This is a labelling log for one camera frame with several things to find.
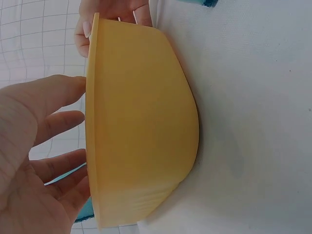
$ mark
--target tile grout line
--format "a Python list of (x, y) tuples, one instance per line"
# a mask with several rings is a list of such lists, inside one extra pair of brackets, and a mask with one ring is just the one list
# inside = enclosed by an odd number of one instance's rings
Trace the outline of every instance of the tile grout line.
[(123, 227), (134, 227), (134, 226), (137, 226), (137, 224), (126, 225), (126, 226), (116, 226), (116, 227), (110, 227), (110, 228), (123, 228)]
[(45, 1), (45, 0), (38, 0), (38, 1), (31, 1), (31, 2), (27, 2), (27, 3), (21, 3), (21, 4), (14, 5), (14, 6), (8, 6), (8, 7), (5, 7), (5, 8), (1, 8), (1, 10), (12, 8), (12, 7), (15, 7), (15, 6), (27, 5), (27, 4), (31, 4), (31, 3), (39, 2), (39, 1)]
[[(63, 65), (47, 65), (47, 66), (51, 66), (51, 67), (63, 67)], [(83, 65), (68, 65), (66, 64), (66, 66), (68, 67), (83, 67)], [(27, 66), (27, 67), (43, 67), (43, 65), (36, 65), (36, 66)]]
[(67, 14), (66, 14), (66, 22), (65, 22), (65, 37), (64, 37), (64, 71), (63, 74), (65, 74), (65, 55), (66, 55), (66, 25), (67, 25), (67, 17), (68, 17), (68, 8), (69, 8), (69, 0), (67, 0)]
[[(47, 58), (57, 58), (57, 57), (62, 57), (62, 55), (53, 55), (53, 56), (47, 56)], [(39, 59), (40, 57), (32, 57), (32, 58), (25, 58), (25, 60), (27, 60), (27, 59)], [(7, 60), (7, 62), (15, 62), (15, 61), (20, 61), (21, 59), (15, 59), (15, 60)]]
[[(41, 49), (42, 49), (42, 59), (43, 59), (43, 67), (44, 67), (44, 71), (43, 71), (43, 76), (45, 77), (45, 59), (44, 59), (44, 51), (43, 51), (43, 22), (44, 22), (44, 8), (45, 8), (45, 0), (43, 1), (43, 13), (42, 13), (42, 32), (41, 32)], [(53, 138), (51, 139), (51, 145), (50, 145), (50, 150), (47, 154), (47, 157), (49, 157), (49, 154), (51, 153), (52, 150), (52, 145), (53, 145)]]
[[(23, 6), (21, 6), (21, 8), (20, 8), (20, 19), (21, 19), (22, 10), (23, 10)], [(26, 70), (26, 75), (25, 75), (25, 82), (26, 82), (26, 81), (27, 81), (27, 66), (26, 66), (26, 62), (25, 62), (25, 58), (24, 58), (23, 47), (22, 47), (22, 45), (21, 45), (21, 20), (19, 21), (19, 34), (20, 34), (19, 41), (20, 41), (21, 57), (22, 57), (22, 60), (23, 60), (23, 62), (24, 62), (25, 70)]]
[[(86, 72), (86, 59), (84, 60), (84, 68), (83, 68), (83, 75), (85, 75)], [(82, 112), (82, 99), (80, 98), (80, 111)], [(78, 149), (79, 149), (79, 142), (80, 142), (80, 125), (78, 126)]]
[[(43, 46), (44, 48), (46, 47), (53, 47), (53, 46), (63, 46), (64, 44), (59, 44), (59, 45), (46, 45), (46, 46)], [(30, 48), (25, 48), (25, 50), (28, 50), (28, 49), (38, 49), (38, 48), (42, 48), (42, 46), (39, 46), (39, 47), (30, 47)], [(15, 52), (16, 50), (8, 50), (8, 51), (5, 51), (3, 53), (8, 53), (8, 52)]]
[[(40, 47), (36, 47), (36, 48), (32, 48), (32, 49), (29, 49), (29, 50), (33, 50), (33, 49), (39, 49), (41, 48)], [(12, 52), (19, 52), (21, 49), (18, 49), (18, 50), (14, 50), (14, 51), (7, 51), (7, 52), (4, 52), (4, 53), (0, 53), (0, 54), (6, 54), (6, 53), (12, 53)], [(53, 58), (53, 57), (60, 57), (61, 55), (52, 55), (52, 56), (47, 56), (48, 58)], [(37, 56), (37, 57), (29, 57), (29, 58), (25, 58), (25, 59), (39, 59), (41, 58), (41, 55), (40, 56)], [(14, 62), (14, 61), (19, 61), (20, 59), (15, 59), (15, 60), (8, 60), (8, 62)]]
[(21, 36), (28, 36), (28, 35), (38, 34), (38, 33), (49, 33), (49, 32), (62, 31), (62, 30), (66, 31), (67, 29), (68, 30), (74, 30), (74, 28), (62, 28), (62, 29), (47, 30), (47, 31), (43, 31), (43, 32), (26, 33), (26, 34), (21, 34), (21, 30), (20, 30), (20, 35), (19, 36), (5, 38), (3, 40), (9, 40), (9, 39), (18, 38), (18, 37), (21, 37)]
[[(2, 22), (1, 22), (1, 19), (2, 19), (2, 10), (0, 11), (0, 26), (2, 26), (2, 24), (1, 24), (1, 23), (2, 23)], [(1, 33), (1, 30), (0, 30), (0, 44), (1, 44), (2, 54), (3, 54), (3, 46), (2, 46), (1, 37), (2, 37), (2, 33)], [(11, 82), (11, 70), (10, 70), (10, 68), (9, 68), (9, 65), (8, 65), (6, 59), (5, 59), (4, 54), (3, 54), (3, 58), (4, 58), (4, 63), (5, 63), (5, 65), (6, 65), (6, 67), (7, 67), (7, 70), (9, 71), (9, 84), (10, 84), (10, 82)]]
[(38, 18), (41, 18), (41, 17), (52, 17), (52, 16), (68, 16), (68, 15), (79, 15), (79, 13), (68, 13), (68, 14), (57, 14), (57, 15), (50, 15), (50, 16), (38, 16), (38, 17), (33, 17), (33, 18), (29, 18), (29, 19), (23, 19), (23, 20), (18, 20), (18, 21), (13, 21), (13, 22), (9, 22), (9, 23), (4, 23), (2, 24), (3, 25), (7, 25), (7, 24), (11, 24), (11, 23), (17, 23), (19, 21), (26, 21), (26, 20), (33, 20), (33, 19), (38, 19)]

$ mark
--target finger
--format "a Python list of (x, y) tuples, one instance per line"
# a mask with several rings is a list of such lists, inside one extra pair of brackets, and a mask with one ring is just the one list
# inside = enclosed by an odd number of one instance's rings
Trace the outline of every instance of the finger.
[(120, 17), (120, 20), (122, 22), (127, 22), (127, 23), (136, 23), (136, 19), (135, 19), (135, 16), (133, 15), (133, 12), (129, 12), (123, 17)]
[(76, 150), (58, 157), (30, 161), (43, 183), (76, 169), (86, 162), (86, 151)]
[(71, 222), (74, 222), (83, 205), (90, 197), (89, 180), (86, 176), (59, 201), (63, 205)]
[(66, 111), (49, 115), (38, 126), (34, 146), (40, 145), (52, 137), (78, 126), (83, 121), (84, 114), (80, 111)]
[(85, 93), (85, 86), (86, 79), (83, 77), (55, 75), (8, 86), (0, 90), (0, 96), (18, 103), (21, 111), (28, 111), (40, 125), (48, 115), (62, 106), (79, 100)]
[(87, 18), (80, 17), (75, 29), (74, 40), (80, 55), (87, 58), (89, 54), (90, 41), (89, 38), (87, 38), (86, 36), (88, 36), (88, 34), (90, 35), (91, 31), (90, 32), (84, 31), (83, 29), (84, 22), (89, 24), (91, 30), (92, 20), (90, 21)]
[(60, 199), (61, 197), (66, 195), (68, 191), (77, 186), (79, 182), (87, 175), (87, 166), (83, 166), (77, 171), (69, 174), (67, 177), (47, 185), (46, 188), (49, 190), (50, 194), (54, 198)]
[(135, 10), (136, 21), (138, 24), (152, 27), (152, 18), (149, 5), (144, 5)]

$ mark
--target yellow bowl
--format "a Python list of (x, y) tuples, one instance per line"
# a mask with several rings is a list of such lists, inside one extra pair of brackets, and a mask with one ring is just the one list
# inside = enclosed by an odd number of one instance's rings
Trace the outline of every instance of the yellow bowl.
[(99, 228), (150, 214), (190, 172), (195, 101), (167, 38), (94, 17), (86, 91), (90, 191)]

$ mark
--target white tiled wall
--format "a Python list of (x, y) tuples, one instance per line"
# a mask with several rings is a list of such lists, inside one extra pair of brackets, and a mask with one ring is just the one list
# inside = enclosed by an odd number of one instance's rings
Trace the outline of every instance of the white tiled wall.
[[(86, 60), (74, 45), (80, 0), (0, 0), (0, 88), (54, 74), (85, 75)], [(61, 111), (85, 111), (85, 96)], [(31, 159), (85, 148), (84, 123), (34, 147)], [(72, 234), (139, 234), (137, 225), (97, 230), (94, 219)]]

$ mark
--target white surface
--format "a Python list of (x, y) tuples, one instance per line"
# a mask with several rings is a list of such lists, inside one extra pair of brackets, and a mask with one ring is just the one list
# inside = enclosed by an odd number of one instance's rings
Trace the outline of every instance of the white surface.
[(155, 25), (197, 100), (201, 143), (192, 173), (141, 234), (312, 233), (312, 1), (157, 2)]
[[(85, 59), (74, 45), (80, 0), (0, 0), (0, 88), (54, 74), (85, 75)], [(85, 112), (84, 96), (62, 111)], [(84, 124), (33, 148), (31, 159), (85, 148)], [(136, 225), (98, 232), (93, 219), (72, 234), (138, 234)]]

